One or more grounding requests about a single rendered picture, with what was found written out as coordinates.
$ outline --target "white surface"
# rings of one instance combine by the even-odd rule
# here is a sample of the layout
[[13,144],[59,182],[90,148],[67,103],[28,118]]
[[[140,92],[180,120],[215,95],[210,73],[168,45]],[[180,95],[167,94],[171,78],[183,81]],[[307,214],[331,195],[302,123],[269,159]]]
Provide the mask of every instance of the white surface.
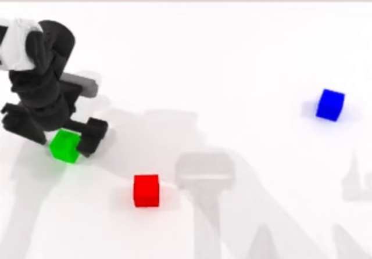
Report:
[[[372,254],[372,203],[344,201],[341,187],[353,154],[362,175],[372,171],[372,6],[0,8],[3,17],[71,28],[77,44],[66,71],[94,71],[102,81],[100,96],[79,100],[75,118],[97,116],[112,127],[96,156],[73,166],[0,131],[1,259],[212,259],[194,254],[200,240],[212,250],[214,242],[194,230],[210,227],[174,174],[183,153],[216,149],[228,150],[234,181],[218,211],[200,207],[219,219],[221,258],[257,259],[257,247],[273,242],[280,258],[337,258],[337,243],[347,249],[348,237],[334,225],[352,235],[351,250]],[[337,123],[312,117],[324,88],[346,93]],[[0,92],[4,103],[17,99],[6,73]],[[158,210],[131,207],[131,178],[142,172],[160,174],[166,186]],[[265,243],[251,249],[262,225]],[[347,252],[366,258],[350,250],[339,258]]]

